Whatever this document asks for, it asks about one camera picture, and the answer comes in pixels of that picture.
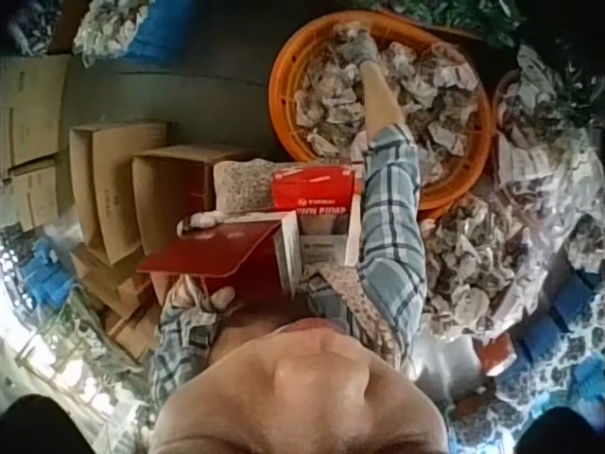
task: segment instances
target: sleeve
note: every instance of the sleeve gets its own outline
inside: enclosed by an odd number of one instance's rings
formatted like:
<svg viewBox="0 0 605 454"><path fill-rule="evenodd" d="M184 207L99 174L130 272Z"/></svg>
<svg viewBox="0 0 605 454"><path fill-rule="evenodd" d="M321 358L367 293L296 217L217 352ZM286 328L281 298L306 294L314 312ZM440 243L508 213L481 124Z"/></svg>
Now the sleeve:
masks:
<svg viewBox="0 0 605 454"><path fill-rule="evenodd" d="M157 330L159 345L149 370L151 398L157 409L207 366L218 330L218 313L201 294L189 276L181 276L166 294Z"/></svg>
<svg viewBox="0 0 605 454"><path fill-rule="evenodd" d="M365 158L362 287L393 330L405 357L426 296L424 245L416 216L420 171L416 147L399 125L378 133Z"/></svg>

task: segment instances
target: plaid shirt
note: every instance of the plaid shirt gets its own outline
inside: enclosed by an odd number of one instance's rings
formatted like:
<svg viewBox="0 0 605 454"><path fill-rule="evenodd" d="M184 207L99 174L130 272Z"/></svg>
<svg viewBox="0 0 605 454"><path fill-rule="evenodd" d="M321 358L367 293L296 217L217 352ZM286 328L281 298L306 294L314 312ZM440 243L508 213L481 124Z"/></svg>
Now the plaid shirt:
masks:
<svg viewBox="0 0 605 454"><path fill-rule="evenodd" d="M361 255L358 273L369 300L393 331L403 355L418 330L426 278L424 245L416 215L420 174L415 145L398 125L382 130L365 158ZM342 298L322 278L305 286L309 309L338 323L368 348L372 339ZM191 308L175 302L182 299ZM183 383L201 373L218 331L219 310L193 280L182 277L168 292L158 327L160 345L151 362L151 396L160 408Z"/></svg>

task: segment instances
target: lips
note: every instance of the lips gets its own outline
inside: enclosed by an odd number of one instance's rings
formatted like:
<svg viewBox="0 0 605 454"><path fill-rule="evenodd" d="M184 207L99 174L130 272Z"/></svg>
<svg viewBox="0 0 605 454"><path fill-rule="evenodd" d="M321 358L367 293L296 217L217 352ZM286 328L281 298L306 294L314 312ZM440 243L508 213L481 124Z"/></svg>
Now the lips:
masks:
<svg viewBox="0 0 605 454"><path fill-rule="evenodd" d="M338 326L336 323L330 322L325 319L302 319L297 322L288 324L282 329L280 332L282 333L293 333L295 331L306 331L308 329L319 329L319 328L327 328L336 331L339 334L345 334L343 329Z"/></svg>

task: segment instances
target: nose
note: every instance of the nose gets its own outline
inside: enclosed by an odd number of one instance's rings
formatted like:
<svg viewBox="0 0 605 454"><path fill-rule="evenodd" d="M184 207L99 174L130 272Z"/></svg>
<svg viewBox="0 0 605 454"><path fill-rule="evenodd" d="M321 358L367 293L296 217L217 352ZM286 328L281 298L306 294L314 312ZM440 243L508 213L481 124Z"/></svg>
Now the nose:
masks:
<svg viewBox="0 0 605 454"><path fill-rule="evenodd" d="M365 406L369 381L366 364L322 352L283 358L275 371L275 393L290 408L343 414Z"/></svg>

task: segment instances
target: person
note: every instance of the person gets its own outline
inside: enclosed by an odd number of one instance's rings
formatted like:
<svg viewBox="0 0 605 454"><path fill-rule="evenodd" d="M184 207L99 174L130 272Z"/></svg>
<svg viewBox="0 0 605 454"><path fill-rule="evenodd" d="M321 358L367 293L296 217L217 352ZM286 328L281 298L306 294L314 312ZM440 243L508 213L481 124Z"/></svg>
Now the person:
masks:
<svg viewBox="0 0 605 454"><path fill-rule="evenodd" d="M290 305L250 307L232 288L205 299L182 277L152 360L156 454L447 452L440 412L392 365L406 362L426 294L416 147L370 35L342 57L359 68L371 140L358 278L400 358L381 358L325 281Z"/></svg>

